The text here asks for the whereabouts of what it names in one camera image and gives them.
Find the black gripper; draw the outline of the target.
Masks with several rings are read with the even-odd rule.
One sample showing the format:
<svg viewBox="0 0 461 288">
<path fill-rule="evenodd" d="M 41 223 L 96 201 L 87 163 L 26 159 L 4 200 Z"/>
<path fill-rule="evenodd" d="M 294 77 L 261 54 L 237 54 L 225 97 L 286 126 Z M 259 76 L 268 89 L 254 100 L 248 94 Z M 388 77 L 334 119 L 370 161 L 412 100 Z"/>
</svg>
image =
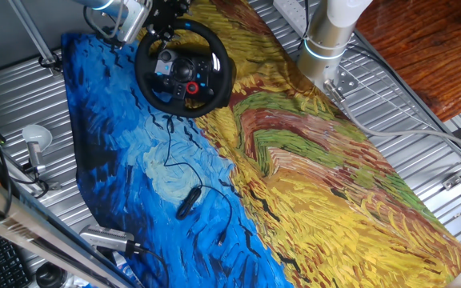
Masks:
<svg viewBox="0 0 461 288">
<path fill-rule="evenodd" d="M 147 34 L 154 40 L 169 42 L 174 37 L 170 24 L 177 14 L 190 13 L 191 0 L 153 0 L 150 11 L 150 24 L 146 26 Z"/>
</svg>

